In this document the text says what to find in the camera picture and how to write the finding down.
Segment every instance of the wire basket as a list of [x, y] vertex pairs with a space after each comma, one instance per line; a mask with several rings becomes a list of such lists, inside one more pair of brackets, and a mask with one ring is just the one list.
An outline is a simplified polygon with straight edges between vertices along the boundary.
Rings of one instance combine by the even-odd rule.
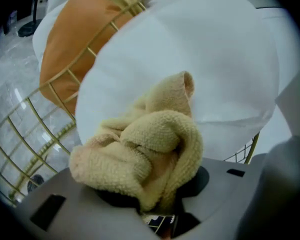
[[[127, 12], [131, 7], [139, 5], [143, 10], [146, 10], [146, 7], [143, 5], [143, 1], [144, 0], [138, 0], [136, 3], [131, 4], [130, 6], [123, 9], [121, 13], [119, 13], [110, 22], [108, 22], [101, 31], [97, 32], [94, 35], [93, 39], [89, 42], [86, 48], [79, 54], [79, 56], [77, 56], [77, 58], [73, 60], [69, 67], [64, 68], [57, 75], [34, 90], [10, 113], [8, 113], [8, 115], [0, 123], [0, 198], [2, 199], [2, 201], [12, 206], [16, 206], [27, 195], [27, 189], [25, 188], [27, 182], [32, 182], [35, 186], [38, 186], [38, 184], [31, 179], [31, 177], [35, 173], [43, 170], [45, 171], [46, 178], [50, 178], [63, 169], [60, 166], [54, 166], [53, 162], [49, 161], [49, 158], [53, 156], [53, 149], [62, 151], [62, 155], [60, 155], [59, 152], [57, 158], [59, 159], [60, 157], [62, 157], [61, 160], [63, 161], [64, 168], [68, 166], [68, 159], [71, 150], [75, 145], [79, 143], [72, 141], [70, 142], [70, 144], [65, 144], [64, 142], [64, 140], [67, 139], [68, 136], [77, 135], [76, 119], [69, 112], [66, 104], [75, 99], [78, 96], [78, 92], [74, 93], [65, 100], [61, 100], [52, 83], [62, 75], [68, 74], [79, 86], [80, 81], [71, 71], [71, 67], [86, 51], [89, 51], [94, 57], [96, 57], [97, 55], [90, 48], [90, 44], [95, 39], [97, 39], [100, 34], [107, 28], [113, 28], [115, 31], [118, 31], [119, 29], [116, 25], [116, 20], [125, 12]], [[38, 97], [44, 100], [43, 96], [40, 93], [43, 88], [50, 89], [56, 100], [59, 102], [59, 107], [61, 109], [49, 102], [50, 104], [48, 105], [48, 107], [50, 108], [50, 110], [48, 112], [40, 111], [41, 102], [37, 102], [38, 105], [36, 106], [35, 101], [38, 100]], [[14, 122], [14, 114], [20, 113], [20, 108], [25, 107], [29, 108], [29, 112], [26, 115], [26, 118], [29, 118], [29, 120], [30, 118], [32, 118], [33, 122], [31, 127], [28, 127], [26, 129], [16, 126]], [[49, 118], [55, 113], [58, 113], [58, 120], [62, 119], [61, 121], [64, 122], [62, 127], [57, 130], [52, 129], [51, 126], [47, 123], [47, 120], [49, 121]], [[42, 135], [45, 136], [46, 142], [45, 144], [40, 146], [40, 148], [35, 148], [35, 146], [38, 147], [38, 145], [34, 145], [33, 139], [35, 139], [36, 137], [33, 138], [33, 135], [36, 135], [38, 133], [38, 129], [40, 129], [40, 133], [43, 133]], [[11, 141], [11, 139], [9, 138], [6, 139], [7, 136], [5, 135], [2, 136], [1, 131], [3, 130], [13, 133], [15, 135], [14, 141]], [[225, 159], [225, 161], [248, 164], [257, 144], [258, 136], [259, 134], [257, 134], [240, 151]], [[12, 143], [15, 143], [15, 145], [13, 145], [14, 147], [9, 150], [7, 146], [9, 144], [9, 146], [11, 147]]]

